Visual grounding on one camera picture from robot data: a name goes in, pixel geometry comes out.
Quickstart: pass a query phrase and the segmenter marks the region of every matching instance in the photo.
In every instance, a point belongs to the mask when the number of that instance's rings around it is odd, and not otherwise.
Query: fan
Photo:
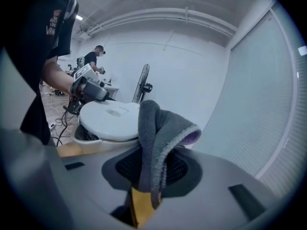
[[[143,67],[140,80],[138,82],[138,85],[136,86],[134,97],[132,99],[132,102],[134,103],[141,103],[145,97],[145,94],[149,93],[153,89],[153,86],[150,83],[146,83],[148,72],[149,72],[149,65],[146,64]]]

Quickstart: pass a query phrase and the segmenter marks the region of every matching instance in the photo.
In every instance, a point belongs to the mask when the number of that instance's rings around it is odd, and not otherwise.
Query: round white lid
[[[79,121],[100,139],[127,141],[138,137],[139,110],[137,103],[93,101],[81,108]]]

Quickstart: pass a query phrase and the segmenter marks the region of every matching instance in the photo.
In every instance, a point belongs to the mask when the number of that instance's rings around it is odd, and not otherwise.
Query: person
[[[44,111],[39,82],[71,95],[73,77],[57,64],[70,53],[72,27],[79,10],[76,0],[21,0],[18,16],[8,14],[4,47],[24,81],[36,93],[21,130],[36,136],[44,145],[55,146]]]
[[[100,74],[104,74],[105,71],[99,69],[96,66],[96,64],[97,64],[97,58],[102,57],[105,53],[106,52],[104,51],[104,48],[101,45],[97,45],[92,52],[88,53],[84,57],[84,65],[90,64],[94,71],[98,71]]]

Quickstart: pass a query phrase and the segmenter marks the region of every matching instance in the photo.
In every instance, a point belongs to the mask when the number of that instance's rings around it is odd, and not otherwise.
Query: white bucket
[[[134,148],[139,144],[139,139],[129,141],[109,141],[109,140],[86,140],[83,128],[77,125],[71,133],[71,138],[76,142],[84,153],[102,152],[113,149]]]

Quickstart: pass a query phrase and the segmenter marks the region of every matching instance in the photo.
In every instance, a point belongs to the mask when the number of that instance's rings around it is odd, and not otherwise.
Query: gray towel
[[[161,110],[154,101],[144,101],[139,113],[139,141],[142,171],[139,188],[151,192],[153,208],[159,206],[159,192],[166,186],[166,157],[176,145],[196,142],[201,130],[194,123],[170,111]]]

